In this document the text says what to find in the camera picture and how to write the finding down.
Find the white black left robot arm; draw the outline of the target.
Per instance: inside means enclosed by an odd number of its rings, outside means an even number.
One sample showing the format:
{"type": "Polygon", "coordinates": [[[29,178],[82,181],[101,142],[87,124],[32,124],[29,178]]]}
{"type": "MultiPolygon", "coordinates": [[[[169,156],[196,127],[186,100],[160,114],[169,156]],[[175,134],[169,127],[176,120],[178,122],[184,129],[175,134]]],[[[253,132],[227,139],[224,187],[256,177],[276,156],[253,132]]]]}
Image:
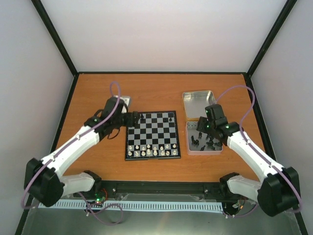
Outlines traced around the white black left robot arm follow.
{"type": "Polygon", "coordinates": [[[98,196],[102,191],[100,176],[89,170],[70,176],[64,173],[87,150],[104,138],[109,139],[114,129],[138,124],[139,113],[128,111],[130,103],[129,96],[110,97],[104,109],[88,118],[65,144],[40,160],[31,159],[26,165],[25,190],[46,207],[78,192],[98,196]]]}

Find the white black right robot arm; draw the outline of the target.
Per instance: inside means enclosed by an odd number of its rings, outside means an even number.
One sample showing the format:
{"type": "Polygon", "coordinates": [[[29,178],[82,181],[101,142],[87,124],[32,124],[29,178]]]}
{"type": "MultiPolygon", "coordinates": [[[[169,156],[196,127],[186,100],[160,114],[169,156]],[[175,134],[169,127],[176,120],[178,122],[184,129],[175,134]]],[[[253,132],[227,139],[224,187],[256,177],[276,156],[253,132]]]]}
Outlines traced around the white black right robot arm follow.
{"type": "Polygon", "coordinates": [[[240,124],[228,122],[219,104],[205,108],[197,130],[209,134],[238,154],[258,177],[257,181],[239,174],[227,175],[226,189],[256,202],[268,216],[302,209],[299,175],[293,167],[284,167],[260,149],[240,124]]]}

